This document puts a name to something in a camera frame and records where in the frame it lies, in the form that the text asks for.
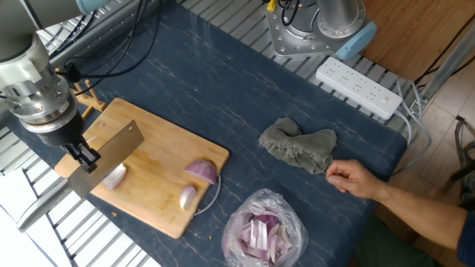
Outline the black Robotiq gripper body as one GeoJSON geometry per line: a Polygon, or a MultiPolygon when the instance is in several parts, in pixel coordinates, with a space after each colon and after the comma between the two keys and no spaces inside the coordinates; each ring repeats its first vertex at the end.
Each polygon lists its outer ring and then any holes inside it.
{"type": "Polygon", "coordinates": [[[84,120],[79,111],[66,122],[63,118],[35,127],[35,133],[49,146],[79,145],[83,137],[84,120]]]}

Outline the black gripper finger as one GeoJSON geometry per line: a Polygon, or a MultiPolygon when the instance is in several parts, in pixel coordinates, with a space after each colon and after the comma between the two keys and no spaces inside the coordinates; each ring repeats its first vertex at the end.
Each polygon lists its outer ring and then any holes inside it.
{"type": "Polygon", "coordinates": [[[77,152],[77,161],[80,163],[82,168],[87,172],[91,173],[97,168],[96,162],[100,159],[100,155],[93,148],[88,146],[78,145],[77,152]]]}
{"type": "Polygon", "coordinates": [[[82,152],[79,146],[75,144],[66,144],[62,146],[62,149],[79,164],[83,163],[82,152]]]}

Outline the person's bare hand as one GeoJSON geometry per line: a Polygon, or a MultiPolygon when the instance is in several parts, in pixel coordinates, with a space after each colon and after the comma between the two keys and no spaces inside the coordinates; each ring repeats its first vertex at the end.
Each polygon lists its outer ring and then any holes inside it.
{"type": "Polygon", "coordinates": [[[386,184],[356,160],[334,160],[326,172],[326,181],[340,192],[379,201],[385,197],[386,184]]]}

